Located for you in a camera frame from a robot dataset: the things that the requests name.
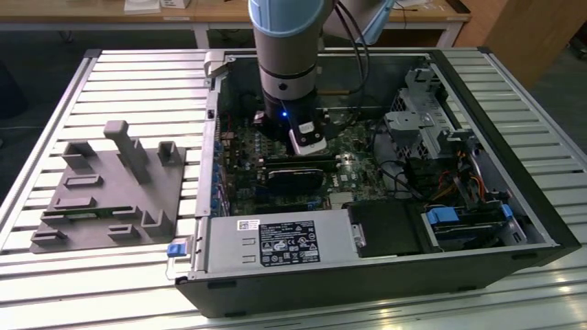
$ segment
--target table leg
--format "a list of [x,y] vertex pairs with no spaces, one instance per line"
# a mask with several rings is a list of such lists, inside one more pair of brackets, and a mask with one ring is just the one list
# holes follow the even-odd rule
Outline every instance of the table leg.
[[463,27],[463,22],[448,23],[445,30],[441,32],[439,43],[436,43],[436,47],[449,48],[453,46],[461,27]]
[[209,48],[208,23],[194,23],[192,29],[193,29],[194,42],[197,44],[197,48],[208,49]]

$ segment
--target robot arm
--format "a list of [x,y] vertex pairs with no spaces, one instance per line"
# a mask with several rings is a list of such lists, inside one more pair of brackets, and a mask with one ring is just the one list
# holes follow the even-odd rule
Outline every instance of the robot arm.
[[[348,37],[336,14],[339,0],[248,0],[259,58],[264,116],[295,153],[327,147],[316,109],[319,37]],[[393,0],[345,0],[367,43],[373,43],[389,17]]]

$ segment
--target white box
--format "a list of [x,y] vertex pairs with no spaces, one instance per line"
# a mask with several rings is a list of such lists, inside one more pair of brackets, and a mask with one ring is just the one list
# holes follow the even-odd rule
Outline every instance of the white box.
[[124,0],[124,13],[126,15],[153,14],[157,12],[161,12],[158,0]]
[[185,9],[189,0],[161,0],[161,7]]

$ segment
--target motherboard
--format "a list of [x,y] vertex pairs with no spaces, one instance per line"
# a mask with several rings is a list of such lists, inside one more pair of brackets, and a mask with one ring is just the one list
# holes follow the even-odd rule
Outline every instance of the motherboard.
[[[348,113],[333,114],[340,121],[345,116]],[[353,125],[328,142],[327,149],[299,157],[289,155],[284,143],[257,131],[249,119],[228,123],[221,143],[232,215],[329,210],[341,208],[344,203],[384,199],[388,195],[368,148],[372,131],[367,125]],[[300,190],[289,184],[284,189],[268,186],[269,176],[291,171],[321,180],[316,189]]]

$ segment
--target wooden table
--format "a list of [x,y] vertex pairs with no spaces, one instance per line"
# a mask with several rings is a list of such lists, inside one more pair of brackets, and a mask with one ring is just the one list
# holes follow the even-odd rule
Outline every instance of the wooden table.
[[[409,9],[392,10],[385,29],[441,30],[437,46],[452,46],[471,15],[445,0]],[[0,30],[192,30],[197,47],[209,48],[212,29],[251,29],[247,0],[192,0],[184,10],[144,15],[125,15],[124,0],[0,0]]]

